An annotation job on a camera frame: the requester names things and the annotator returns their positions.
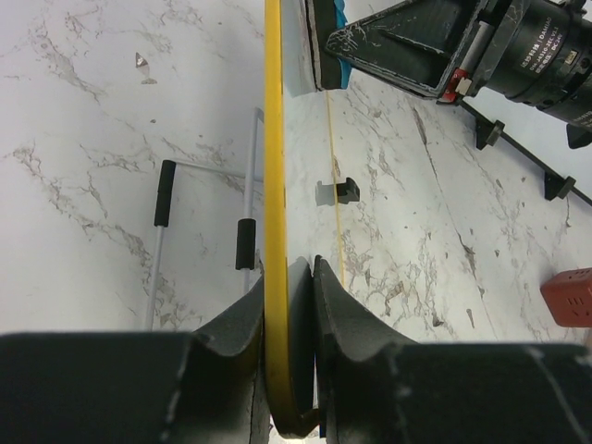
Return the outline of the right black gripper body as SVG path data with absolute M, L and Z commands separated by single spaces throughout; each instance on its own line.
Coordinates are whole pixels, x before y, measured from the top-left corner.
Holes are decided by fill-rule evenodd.
M 500 65 L 513 37 L 513 2 L 440 1 L 434 12 L 437 49 L 445 61 L 436 100 L 455 104 L 475 96 Z

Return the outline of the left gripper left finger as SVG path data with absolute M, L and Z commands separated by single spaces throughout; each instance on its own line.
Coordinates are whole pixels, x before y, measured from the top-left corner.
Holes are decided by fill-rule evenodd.
M 1 338 L 5 443 L 251 443 L 264 285 L 194 331 Z

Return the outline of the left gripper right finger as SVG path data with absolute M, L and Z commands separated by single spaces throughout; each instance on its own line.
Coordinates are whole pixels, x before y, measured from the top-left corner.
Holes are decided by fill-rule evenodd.
M 314 261 L 320 432 L 330 443 L 587 443 L 591 354 L 553 343 L 417 343 Z

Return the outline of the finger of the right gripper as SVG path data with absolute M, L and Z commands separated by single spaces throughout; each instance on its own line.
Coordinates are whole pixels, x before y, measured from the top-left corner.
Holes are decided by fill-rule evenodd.
M 402 1 L 361 18 L 348 28 L 387 32 L 452 32 L 466 25 L 478 1 Z
M 436 32 L 387 32 L 345 28 L 327 38 L 327 53 L 377 80 L 432 98 L 444 70 Z

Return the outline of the yellow framed small whiteboard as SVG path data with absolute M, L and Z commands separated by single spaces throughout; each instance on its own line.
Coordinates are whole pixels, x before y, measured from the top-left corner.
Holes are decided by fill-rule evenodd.
M 277 432 L 304 438 L 318 424 L 315 258 L 339 267 L 332 131 L 304 1 L 265 2 L 264 111 L 267 399 Z

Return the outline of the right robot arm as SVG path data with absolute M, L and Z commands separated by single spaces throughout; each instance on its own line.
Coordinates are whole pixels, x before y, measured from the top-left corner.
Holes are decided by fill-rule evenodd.
M 427 100 L 488 88 L 591 143 L 591 23 L 584 2 L 403 1 L 320 40 L 326 54 Z

